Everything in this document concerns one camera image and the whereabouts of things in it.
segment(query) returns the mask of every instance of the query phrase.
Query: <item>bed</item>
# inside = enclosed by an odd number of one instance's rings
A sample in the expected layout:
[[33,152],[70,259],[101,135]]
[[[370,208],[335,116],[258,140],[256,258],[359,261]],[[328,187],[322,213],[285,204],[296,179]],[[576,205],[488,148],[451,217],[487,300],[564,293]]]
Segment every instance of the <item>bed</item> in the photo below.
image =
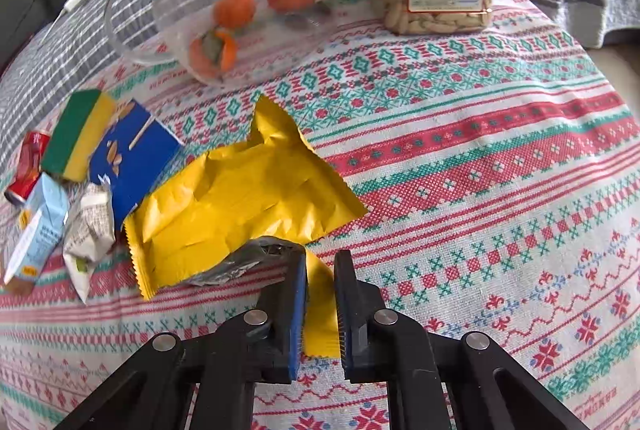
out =
[[[82,13],[98,16],[102,1]],[[427,330],[485,331],[589,428],[640,428],[640,126],[620,96],[529,0],[495,0],[481,33],[411,37],[386,32],[370,0],[339,2],[339,31],[321,52],[223,95],[176,64],[118,60],[99,40],[87,54],[99,22],[70,17],[49,51],[28,46],[2,81],[2,186],[17,125],[50,130],[76,88],[136,98],[181,137],[165,177],[243,139],[266,94],[369,209],[313,244],[323,260],[351,248],[358,277]],[[0,203],[0,241],[16,214]],[[55,251],[30,297],[0,294],[10,428],[52,428],[153,334],[214,331],[281,276],[255,268],[146,302],[119,244],[84,306]],[[304,357],[292,386],[258,387],[253,428],[386,428],[384,386],[341,374],[336,359]]]

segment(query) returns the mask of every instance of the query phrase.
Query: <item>blue box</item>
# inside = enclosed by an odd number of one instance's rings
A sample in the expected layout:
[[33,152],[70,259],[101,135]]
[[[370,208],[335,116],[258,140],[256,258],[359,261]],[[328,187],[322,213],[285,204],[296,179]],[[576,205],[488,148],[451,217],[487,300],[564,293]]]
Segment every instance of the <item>blue box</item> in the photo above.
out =
[[182,142],[143,106],[131,100],[106,132],[89,162],[89,179],[111,184],[116,228],[140,204]]

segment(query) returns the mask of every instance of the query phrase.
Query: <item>red and green striped fabric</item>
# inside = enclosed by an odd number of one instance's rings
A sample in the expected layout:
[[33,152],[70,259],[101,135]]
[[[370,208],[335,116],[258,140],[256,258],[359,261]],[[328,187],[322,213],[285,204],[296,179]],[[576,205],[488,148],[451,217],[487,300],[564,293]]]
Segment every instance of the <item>red and green striped fabric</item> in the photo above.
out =
[[[640,127],[626,105],[527,0],[495,0],[478,34],[412,37],[387,33],[370,0],[338,1],[334,38],[263,85],[220,94],[175,64],[118,62],[86,87],[139,100],[185,141],[167,175],[243,139],[267,94],[369,209],[313,245],[322,259],[351,248],[390,308],[452,338],[490,334],[588,427],[640,428]],[[14,216],[2,204],[0,235]],[[156,332],[214,331],[281,276],[145,302],[120,249],[84,306],[57,251],[28,299],[0,295],[10,427],[52,428]],[[254,410],[255,430],[388,426],[384,385],[345,383],[322,358],[292,386],[259,386]]]

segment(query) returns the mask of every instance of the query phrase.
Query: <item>yellow sponge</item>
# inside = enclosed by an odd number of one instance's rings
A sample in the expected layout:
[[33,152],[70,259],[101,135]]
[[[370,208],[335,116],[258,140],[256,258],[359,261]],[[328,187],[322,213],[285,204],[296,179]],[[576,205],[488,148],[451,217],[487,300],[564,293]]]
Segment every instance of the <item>yellow sponge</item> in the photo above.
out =
[[42,158],[43,171],[69,181],[84,181],[89,159],[115,108],[116,102],[98,89],[73,93]]

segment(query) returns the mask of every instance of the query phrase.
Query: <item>yellow snack bag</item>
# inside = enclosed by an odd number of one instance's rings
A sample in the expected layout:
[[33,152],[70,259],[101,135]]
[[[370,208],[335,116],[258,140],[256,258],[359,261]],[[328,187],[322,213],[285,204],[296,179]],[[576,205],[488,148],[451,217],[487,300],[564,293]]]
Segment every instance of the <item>yellow snack bag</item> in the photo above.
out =
[[[148,195],[124,226],[148,299],[256,237],[304,245],[366,212],[293,119],[260,97],[246,141],[201,155]],[[326,271],[316,276],[326,282]]]
[[302,341],[307,356],[340,357],[334,272],[311,251],[306,251],[307,302]]

